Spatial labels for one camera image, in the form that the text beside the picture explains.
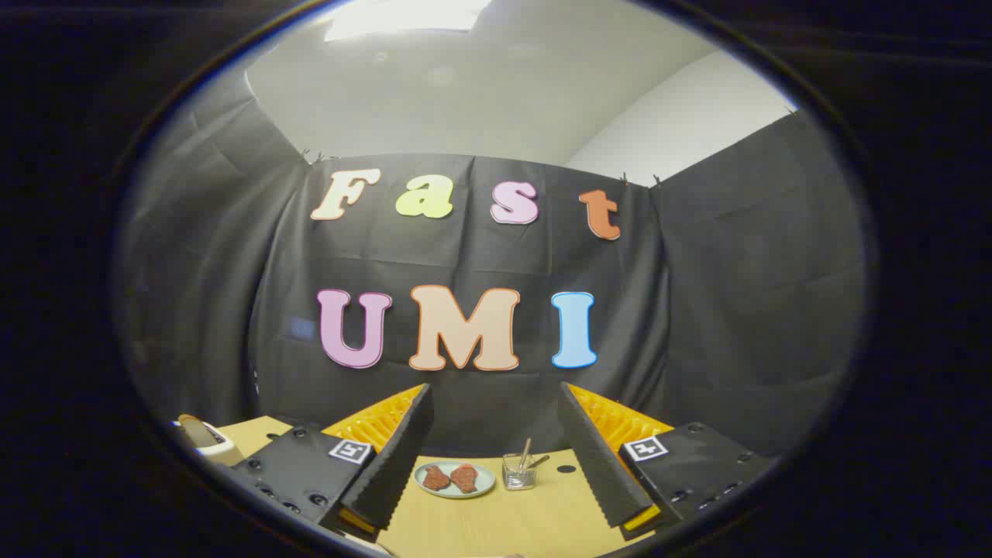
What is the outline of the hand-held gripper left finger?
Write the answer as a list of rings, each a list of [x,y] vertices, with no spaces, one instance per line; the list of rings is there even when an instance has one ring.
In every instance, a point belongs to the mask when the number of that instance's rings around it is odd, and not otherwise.
[[[288,515],[374,543],[433,417],[431,385],[420,384],[332,426],[290,428],[233,466],[232,478]]]

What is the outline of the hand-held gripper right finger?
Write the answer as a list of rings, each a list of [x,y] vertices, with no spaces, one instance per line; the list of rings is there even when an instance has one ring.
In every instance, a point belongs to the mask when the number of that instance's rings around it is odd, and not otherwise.
[[[669,426],[566,382],[557,415],[606,522],[626,540],[706,515],[776,463],[708,425]]]

